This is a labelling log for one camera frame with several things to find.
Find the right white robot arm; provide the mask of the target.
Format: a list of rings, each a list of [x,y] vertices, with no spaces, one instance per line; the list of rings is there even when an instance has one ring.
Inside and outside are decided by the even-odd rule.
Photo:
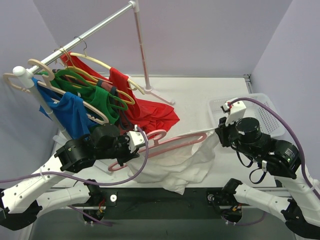
[[[273,176],[290,194],[287,198],[275,196],[231,178],[220,191],[212,193],[216,210],[220,206],[249,205],[277,217],[296,235],[318,240],[320,183],[309,175],[298,148],[262,133],[259,121],[253,117],[232,124],[222,117],[215,133],[223,147],[230,147],[256,163],[264,176]]]

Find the white tank top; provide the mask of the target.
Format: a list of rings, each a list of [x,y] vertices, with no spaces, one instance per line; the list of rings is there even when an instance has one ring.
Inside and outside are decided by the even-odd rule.
[[[142,172],[133,180],[139,184],[155,184],[183,195],[188,184],[201,183],[214,164],[215,147],[220,143],[213,130],[207,138],[193,145],[149,157]]]

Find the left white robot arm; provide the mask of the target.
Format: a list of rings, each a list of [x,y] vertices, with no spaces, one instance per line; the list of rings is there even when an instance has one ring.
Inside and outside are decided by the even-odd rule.
[[[38,217],[72,205],[99,206],[105,201],[103,183],[75,174],[97,160],[116,159],[123,166],[139,156],[147,137],[137,126],[121,134],[106,123],[92,133],[68,140],[34,173],[14,178],[14,186],[0,191],[0,225],[12,231],[33,224]]]

